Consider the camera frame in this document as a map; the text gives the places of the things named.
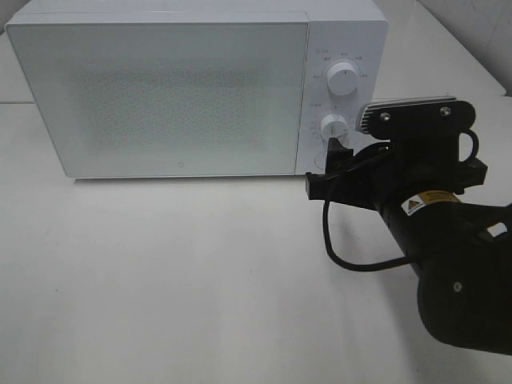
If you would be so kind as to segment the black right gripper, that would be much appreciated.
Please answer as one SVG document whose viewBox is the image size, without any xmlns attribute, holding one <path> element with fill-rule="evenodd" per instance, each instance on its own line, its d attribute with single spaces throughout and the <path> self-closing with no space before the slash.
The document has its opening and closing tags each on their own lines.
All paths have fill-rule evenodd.
<svg viewBox="0 0 512 384">
<path fill-rule="evenodd" d="M 474 154 L 459 159 L 457 139 L 378 142 L 355 153 L 330 138 L 326 174 L 306 173 L 306 195 L 309 200 L 378 210 L 427 190 L 463 194 L 483 184 L 487 170 Z"/>
</svg>

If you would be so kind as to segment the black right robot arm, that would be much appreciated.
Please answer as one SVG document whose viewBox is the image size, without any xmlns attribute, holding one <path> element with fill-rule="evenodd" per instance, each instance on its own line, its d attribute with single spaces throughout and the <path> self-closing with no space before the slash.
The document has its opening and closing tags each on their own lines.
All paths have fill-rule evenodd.
<svg viewBox="0 0 512 384">
<path fill-rule="evenodd" d="M 402 251 L 398 258 L 358 264 L 337 255 L 330 229 L 326 253 L 343 269 L 377 272 L 411 266 L 418 312 L 436 340 L 470 350 L 511 352 L 511 224 L 509 206 L 459 201 L 486 166 L 460 162 L 456 139 L 378 142 L 355 152 L 328 142 L 323 174 L 306 176 L 311 200 L 376 211 Z"/>
</svg>

